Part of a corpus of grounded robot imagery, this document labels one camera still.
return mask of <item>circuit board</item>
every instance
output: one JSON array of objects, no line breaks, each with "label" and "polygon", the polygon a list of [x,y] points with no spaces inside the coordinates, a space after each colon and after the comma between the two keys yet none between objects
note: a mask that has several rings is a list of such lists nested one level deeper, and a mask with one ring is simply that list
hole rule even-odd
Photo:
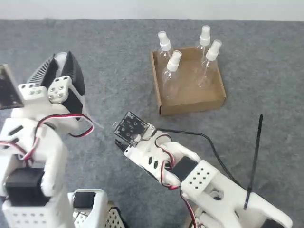
[{"label": "circuit board", "polygon": [[0,109],[24,107],[22,95],[7,65],[0,65]]},{"label": "circuit board", "polygon": [[114,133],[132,146],[136,146],[135,141],[138,135],[141,137],[147,131],[149,125],[131,112],[127,112],[122,121],[118,124]]}]

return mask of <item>plastic bottle body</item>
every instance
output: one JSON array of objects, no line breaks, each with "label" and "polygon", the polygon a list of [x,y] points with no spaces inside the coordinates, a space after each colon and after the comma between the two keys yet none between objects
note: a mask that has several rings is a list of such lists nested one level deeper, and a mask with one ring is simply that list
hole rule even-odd
[{"label": "plastic bottle body", "polygon": [[176,98],[180,86],[178,85],[179,71],[170,71],[167,68],[162,73],[162,97],[166,100]]},{"label": "plastic bottle body", "polygon": [[205,59],[201,63],[201,72],[196,77],[196,84],[200,88],[207,89],[212,84],[216,67],[216,61],[208,61]]},{"label": "plastic bottle body", "polygon": [[157,53],[157,59],[164,63],[164,64],[167,64],[167,62],[169,61],[169,59],[172,57],[173,55],[173,49],[171,48],[169,51],[163,51],[162,49],[159,49],[158,50],[158,53]]},{"label": "plastic bottle body", "polygon": [[195,48],[201,52],[202,59],[206,55],[207,47],[208,46],[201,45],[199,41],[195,44]]}]

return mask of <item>cable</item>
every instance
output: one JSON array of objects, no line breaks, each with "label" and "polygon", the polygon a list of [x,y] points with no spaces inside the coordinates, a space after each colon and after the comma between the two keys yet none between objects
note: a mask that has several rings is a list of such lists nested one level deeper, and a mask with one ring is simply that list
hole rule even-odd
[{"label": "cable", "polygon": [[162,134],[162,135],[158,136],[158,137],[155,139],[154,144],[155,144],[155,146],[156,146],[157,148],[161,148],[162,151],[164,151],[167,155],[169,155],[170,160],[171,160],[171,162],[170,162],[170,169],[172,169],[172,168],[175,166],[175,158],[174,158],[173,154],[170,153],[169,151],[167,151],[166,149],[162,148],[161,146],[159,146],[159,145],[157,144],[157,140],[158,140],[159,138],[163,137],[163,136],[168,137],[168,138],[172,141],[172,138],[171,138],[170,135],[168,135],[168,134]]},{"label": "cable", "polygon": [[[21,146],[15,144],[14,142],[0,141],[0,145],[15,147],[19,151],[18,155],[21,156],[25,156],[25,154],[27,153]],[[28,161],[25,161],[25,165],[27,167],[29,166]]]},{"label": "cable", "polygon": [[191,205],[186,201],[186,199],[182,196],[182,191],[180,190],[180,197],[181,199],[185,202],[187,208],[188,208],[188,211],[190,213],[190,216],[191,216],[191,220],[192,220],[192,223],[193,223],[193,227],[194,228],[198,228],[198,225],[197,225],[197,222],[196,222],[196,218],[195,218],[195,214],[194,214],[194,211],[191,207]]},{"label": "cable", "polygon": [[190,134],[190,135],[198,135],[198,136],[202,136],[204,137],[205,139],[208,140],[211,148],[212,148],[212,151],[215,155],[215,157],[217,158],[218,162],[220,163],[221,167],[223,168],[223,170],[225,171],[225,173],[230,177],[230,179],[235,182],[238,186],[242,187],[242,185],[232,176],[232,174],[229,172],[229,170],[227,169],[227,167],[224,165],[224,163],[222,162],[218,152],[216,151],[215,149],[215,146],[212,142],[212,140],[205,134],[203,133],[197,133],[197,132],[187,132],[187,131],[178,131],[178,130],[172,130],[172,129],[163,129],[163,128],[156,128],[154,130],[154,132],[152,133],[152,136],[155,135],[155,133],[157,131],[162,131],[162,132],[172,132],[172,133],[180,133],[180,134]]},{"label": "cable", "polygon": [[258,120],[258,128],[257,128],[257,135],[256,135],[257,136],[256,137],[256,149],[255,149],[255,155],[254,155],[253,162],[252,162],[250,183],[248,184],[248,187],[247,187],[247,195],[246,195],[246,199],[245,199],[244,210],[247,209],[249,197],[250,197],[250,194],[251,194],[252,188],[253,188],[253,181],[254,181],[255,174],[256,174],[257,156],[258,156],[258,149],[260,147],[260,137],[261,137],[261,132],[262,132],[262,123],[263,123],[263,115],[261,114],[260,118]]},{"label": "cable", "polygon": [[162,161],[161,163],[161,185],[168,188],[169,190],[175,190],[175,189],[178,189],[180,186],[177,185],[177,186],[172,186],[172,185],[164,185],[163,184],[163,170],[164,170],[164,165],[165,165],[165,161]]},{"label": "cable", "polygon": [[73,134],[69,134],[71,135],[72,137],[75,137],[75,138],[80,138],[80,137],[84,137],[84,136],[87,136],[89,135],[93,130],[94,130],[94,125],[93,125],[93,122],[92,120],[87,117],[86,115],[84,114],[71,114],[71,113],[67,113],[67,114],[53,114],[53,115],[48,115],[44,118],[42,118],[38,123],[37,123],[37,126],[34,130],[34,142],[33,142],[33,146],[32,148],[30,149],[29,152],[26,152],[26,154],[21,158],[21,160],[28,160],[29,158],[31,158],[31,156],[33,155],[33,153],[35,152],[35,149],[37,148],[38,146],[38,143],[40,141],[40,139],[37,137],[37,131],[38,131],[38,128],[47,120],[49,119],[69,119],[69,118],[83,118],[85,119],[86,121],[88,121],[92,126],[86,130],[84,133],[81,133],[79,135],[73,135]]},{"label": "cable", "polygon": [[71,114],[71,113],[66,113],[66,114],[54,114],[54,115],[48,115],[46,117],[44,117],[43,119],[41,119],[36,128],[35,128],[35,131],[34,131],[34,135],[37,134],[37,130],[38,128],[48,119],[69,119],[69,118],[83,118],[85,119],[86,121],[88,121],[92,126],[86,130],[84,133],[82,134],[79,134],[79,135],[73,135],[73,134],[70,134],[71,136],[75,137],[75,138],[79,138],[79,137],[83,137],[83,136],[87,136],[88,134],[90,134],[93,130],[94,130],[94,125],[93,125],[93,122],[92,120],[87,117],[86,115],[84,114]]}]

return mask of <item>black wire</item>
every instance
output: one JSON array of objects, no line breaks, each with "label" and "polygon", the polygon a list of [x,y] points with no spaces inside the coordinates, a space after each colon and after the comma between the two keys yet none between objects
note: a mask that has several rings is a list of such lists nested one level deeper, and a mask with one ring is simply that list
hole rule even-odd
[{"label": "black wire", "polygon": [[258,129],[257,129],[257,135],[256,135],[257,137],[256,137],[255,156],[254,156],[253,162],[252,162],[251,177],[250,177],[250,183],[248,184],[248,187],[247,187],[247,195],[246,195],[246,199],[245,199],[244,210],[247,209],[249,197],[250,197],[250,194],[251,194],[252,188],[253,188],[253,181],[254,181],[255,174],[256,174],[257,156],[258,156],[258,149],[259,149],[259,146],[260,146],[260,137],[261,137],[261,132],[262,132],[262,123],[263,123],[263,115],[261,114],[260,118],[259,118],[259,121],[258,121]]},{"label": "black wire", "polygon": [[172,133],[180,133],[180,134],[191,134],[191,135],[198,135],[198,136],[202,136],[205,139],[208,140],[212,151],[214,153],[214,156],[217,158],[218,162],[220,163],[221,167],[223,168],[223,170],[225,171],[225,173],[230,177],[230,179],[235,182],[238,186],[242,187],[242,185],[232,176],[232,174],[229,172],[229,170],[227,169],[227,167],[224,165],[224,163],[222,162],[221,158],[219,157],[218,152],[215,149],[215,146],[212,142],[212,140],[205,134],[203,133],[197,133],[197,132],[187,132],[187,131],[179,131],[179,130],[172,130],[172,129],[163,129],[163,128],[156,128],[155,131],[152,133],[152,136],[155,135],[155,133],[157,131],[162,131],[162,132],[172,132]]}]

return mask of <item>cardboard box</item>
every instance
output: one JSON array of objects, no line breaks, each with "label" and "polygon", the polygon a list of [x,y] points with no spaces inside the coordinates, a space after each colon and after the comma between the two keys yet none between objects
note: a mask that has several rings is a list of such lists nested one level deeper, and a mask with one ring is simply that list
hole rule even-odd
[{"label": "cardboard box", "polygon": [[193,81],[193,69],[200,64],[200,52],[193,47],[178,49],[182,52],[179,65],[179,80],[182,84],[175,99],[162,98],[162,71],[166,63],[157,57],[157,51],[151,52],[155,93],[160,115],[192,113],[211,109],[219,109],[226,99],[226,92],[216,65],[212,85],[208,89],[199,88]]}]

